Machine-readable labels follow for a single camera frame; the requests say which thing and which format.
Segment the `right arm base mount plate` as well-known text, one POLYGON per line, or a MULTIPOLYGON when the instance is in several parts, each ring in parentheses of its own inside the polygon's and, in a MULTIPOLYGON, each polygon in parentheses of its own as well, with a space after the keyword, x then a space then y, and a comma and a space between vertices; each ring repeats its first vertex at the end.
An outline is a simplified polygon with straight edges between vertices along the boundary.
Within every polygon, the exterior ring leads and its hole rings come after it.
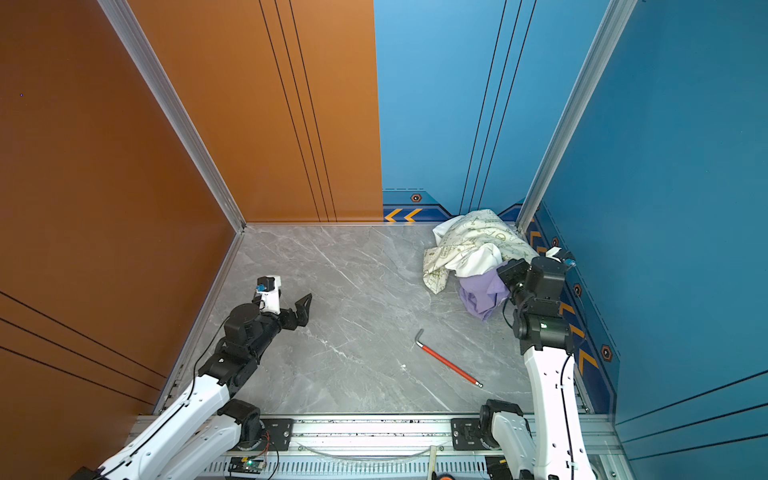
POLYGON ((477 418, 457 417, 450 420, 452 447, 455 451, 481 451, 489 447, 483 442, 477 418))

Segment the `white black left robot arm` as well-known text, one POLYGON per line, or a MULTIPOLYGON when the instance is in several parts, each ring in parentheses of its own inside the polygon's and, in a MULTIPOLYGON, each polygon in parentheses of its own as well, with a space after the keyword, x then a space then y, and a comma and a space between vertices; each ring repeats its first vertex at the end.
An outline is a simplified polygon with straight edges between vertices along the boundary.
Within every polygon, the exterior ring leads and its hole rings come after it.
POLYGON ((81 467, 71 477, 194 479, 237 444, 259 442, 260 409, 235 395, 280 332, 308 324, 312 299, 307 294, 293 309, 283 309, 274 290, 235 307, 222 323, 224 335, 213 354, 171 407, 101 466, 81 467))

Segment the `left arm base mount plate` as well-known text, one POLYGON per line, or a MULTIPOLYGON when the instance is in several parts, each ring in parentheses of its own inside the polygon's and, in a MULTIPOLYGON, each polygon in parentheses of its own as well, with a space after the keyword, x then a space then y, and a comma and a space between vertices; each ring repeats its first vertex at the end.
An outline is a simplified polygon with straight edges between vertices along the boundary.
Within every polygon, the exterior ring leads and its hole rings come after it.
POLYGON ((294 420, 292 418, 263 418, 261 422, 264 430, 262 442, 258 450, 288 451, 293 434, 294 420))

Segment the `purple printed shirt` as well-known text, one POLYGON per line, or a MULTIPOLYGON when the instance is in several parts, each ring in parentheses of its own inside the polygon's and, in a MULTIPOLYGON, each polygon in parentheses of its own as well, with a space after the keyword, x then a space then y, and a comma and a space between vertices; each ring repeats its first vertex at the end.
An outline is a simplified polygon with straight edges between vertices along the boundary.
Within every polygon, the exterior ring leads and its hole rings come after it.
POLYGON ((468 313, 485 322, 509 296, 495 269, 459 279, 459 297, 468 313))

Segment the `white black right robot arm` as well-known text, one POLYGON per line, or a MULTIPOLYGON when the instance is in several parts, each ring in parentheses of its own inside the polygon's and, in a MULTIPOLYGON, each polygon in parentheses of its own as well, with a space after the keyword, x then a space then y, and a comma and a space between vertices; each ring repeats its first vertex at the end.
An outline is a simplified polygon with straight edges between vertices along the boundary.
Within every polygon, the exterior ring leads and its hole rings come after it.
POLYGON ((481 408, 483 442, 503 453, 513 479, 593 479, 575 392, 576 345, 560 312, 566 273, 575 265, 559 247, 497 269, 514 306, 508 324, 531 382, 534 427, 519 406, 489 400, 481 408))

